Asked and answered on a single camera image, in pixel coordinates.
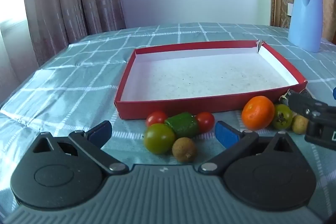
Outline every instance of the red box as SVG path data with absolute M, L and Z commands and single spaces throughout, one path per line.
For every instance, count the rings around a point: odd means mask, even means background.
M 215 41 L 135 49 L 121 78 L 115 106 L 122 119 L 145 119 L 157 110 L 223 112 L 253 97 L 275 102 L 300 92 L 303 75 L 277 51 L 257 41 Z

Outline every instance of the gray gripper base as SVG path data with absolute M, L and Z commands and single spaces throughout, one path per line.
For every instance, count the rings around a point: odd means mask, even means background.
M 264 212 L 232 197 L 219 177 L 191 165 L 135 165 L 88 202 L 61 211 L 20 206 L 4 224 L 319 224 L 308 208 Z

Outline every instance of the metal screw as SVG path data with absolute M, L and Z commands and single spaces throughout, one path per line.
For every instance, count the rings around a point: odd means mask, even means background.
M 217 169 L 217 164 L 213 162 L 206 162 L 201 165 L 203 171 L 215 171 Z
M 111 171 L 122 171 L 126 168 L 126 165 L 124 165 L 123 163 L 121 162 L 118 162 L 118 163 L 114 163 L 114 164 L 111 164 L 109 166 L 109 169 Z
M 314 117 L 316 117 L 316 116 L 320 116 L 321 113 L 318 112 L 318 111 L 313 111 L 313 112 L 311 113 L 311 115 L 313 115 Z

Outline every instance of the wall outlet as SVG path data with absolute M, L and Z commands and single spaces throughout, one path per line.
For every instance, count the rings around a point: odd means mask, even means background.
M 287 15 L 292 16 L 292 10 L 293 10 L 293 3 L 288 3 L 287 4 Z

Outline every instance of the plaid tablecloth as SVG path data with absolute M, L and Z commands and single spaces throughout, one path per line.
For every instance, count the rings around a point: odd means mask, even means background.
M 12 172 L 34 138 L 42 131 L 67 136 L 88 130 L 103 120 L 113 125 L 113 136 L 103 150 L 132 164 L 177 164 L 171 156 L 155 156 L 142 144 L 144 121 L 123 121 L 114 107 L 114 96 L 132 51 L 172 43 L 265 40 L 287 58 L 307 79 L 307 89 L 318 100 L 336 105 L 336 46 L 323 40 L 320 52 L 309 53 L 287 40 L 288 29 L 222 23 L 188 23 L 125 29 L 88 36 L 50 60 L 25 82 L 0 110 L 0 218 L 17 207 L 10 190 Z M 244 130 L 240 111 L 216 113 Z M 272 135 L 261 130 L 262 135 Z M 317 187 L 310 208 L 326 219 L 336 210 L 336 152 L 304 141 L 291 133 L 313 168 Z M 196 138 L 196 164 L 223 150 L 214 132 Z

